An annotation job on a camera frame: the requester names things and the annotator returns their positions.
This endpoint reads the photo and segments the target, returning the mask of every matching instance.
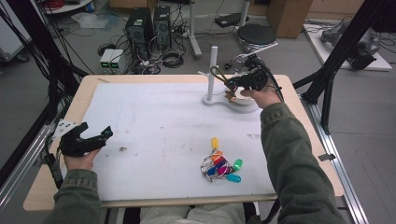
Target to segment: black pole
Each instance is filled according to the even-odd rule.
[[[303,100],[309,104],[316,104],[325,91],[320,122],[326,134],[330,134],[328,124],[334,77],[366,31],[383,13],[387,2],[388,0],[365,0],[323,66],[313,75],[293,83],[294,88],[300,88],[312,82],[308,91],[302,94]]]

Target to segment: robotic arm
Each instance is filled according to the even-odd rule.
[[[348,21],[341,21],[332,29],[323,31],[320,40],[329,42],[334,47],[349,25]],[[346,59],[352,68],[361,70],[376,60],[373,55],[379,50],[379,39],[367,31],[359,41],[358,45]]]

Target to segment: white device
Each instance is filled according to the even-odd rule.
[[[106,49],[100,64],[105,75],[122,74],[125,70],[125,58],[123,49]]]

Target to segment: toy pieces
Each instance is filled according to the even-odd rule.
[[[238,171],[242,167],[242,160],[236,160],[233,165],[231,165],[223,157],[223,153],[218,151],[219,140],[216,137],[211,139],[212,152],[208,157],[206,157],[201,165],[201,171],[206,178],[212,182],[213,179],[227,179],[229,181],[238,183],[241,182],[241,177],[239,175],[232,174]]]

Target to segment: box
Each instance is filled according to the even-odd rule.
[[[272,0],[268,7],[267,20],[276,32],[276,37],[296,38],[313,0]]]
[[[153,12],[157,0],[109,0],[109,4],[111,8],[125,12],[134,7],[149,7],[150,11]]]

